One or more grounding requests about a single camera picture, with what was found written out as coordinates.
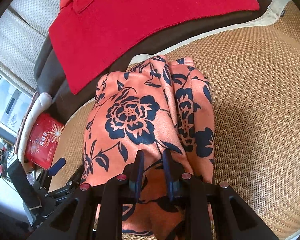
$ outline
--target herringbone weave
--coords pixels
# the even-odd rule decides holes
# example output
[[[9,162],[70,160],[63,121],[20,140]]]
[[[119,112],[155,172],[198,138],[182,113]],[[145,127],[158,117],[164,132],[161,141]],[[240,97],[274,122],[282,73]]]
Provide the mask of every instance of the herringbone weave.
[[[166,55],[192,57],[210,79],[216,182],[228,181],[281,239],[300,229],[300,12],[292,2],[285,10],[273,25],[218,33]],[[56,188],[81,163],[78,133],[90,109],[65,127],[54,161],[67,159],[67,176],[53,178]]]

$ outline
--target red plastic bag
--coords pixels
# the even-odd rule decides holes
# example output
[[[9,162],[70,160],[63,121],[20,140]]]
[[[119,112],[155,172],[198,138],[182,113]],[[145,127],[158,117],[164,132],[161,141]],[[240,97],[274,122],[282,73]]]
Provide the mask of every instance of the red plastic bag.
[[[45,170],[49,169],[63,128],[63,124],[49,114],[40,114],[30,132],[25,157]]]

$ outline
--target orange floral fabric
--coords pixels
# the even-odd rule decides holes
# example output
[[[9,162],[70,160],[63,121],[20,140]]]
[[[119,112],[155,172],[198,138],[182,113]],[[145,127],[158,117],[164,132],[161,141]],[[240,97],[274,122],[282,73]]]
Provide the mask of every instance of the orange floral fabric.
[[[145,153],[137,204],[123,207],[122,231],[158,240],[180,239],[184,210],[169,202],[162,153],[186,172],[212,182],[214,116],[209,81],[192,58],[168,63],[155,56],[129,72],[103,76],[84,136],[82,182],[106,183]]]

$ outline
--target white dotted fabric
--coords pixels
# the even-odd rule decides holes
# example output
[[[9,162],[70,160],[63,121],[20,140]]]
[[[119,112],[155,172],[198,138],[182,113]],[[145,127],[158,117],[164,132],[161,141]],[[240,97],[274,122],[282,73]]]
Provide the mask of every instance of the white dotted fabric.
[[[60,0],[13,0],[0,18],[0,69],[33,94],[33,70]]]
[[[60,0],[13,0],[10,6],[35,30],[48,36],[59,13]]]

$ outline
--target silver bolt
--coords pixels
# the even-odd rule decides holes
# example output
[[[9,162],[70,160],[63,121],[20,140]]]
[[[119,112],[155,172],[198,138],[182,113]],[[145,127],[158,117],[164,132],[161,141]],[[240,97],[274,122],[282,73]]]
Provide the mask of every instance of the silver bolt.
[[[91,187],[91,185],[89,183],[84,183],[80,185],[80,189],[82,191],[88,190]]]
[[[185,172],[185,173],[183,173],[183,174],[181,175],[181,178],[183,178],[183,179],[190,179],[190,178],[191,178],[191,174]]]
[[[229,183],[227,183],[226,181],[220,182],[219,185],[220,185],[220,187],[222,187],[222,188],[227,188],[227,187],[229,187]]]
[[[119,181],[125,180],[126,178],[127,178],[127,176],[124,175],[124,174],[119,174],[119,175],[117,176],[117,180],[119,180]]]

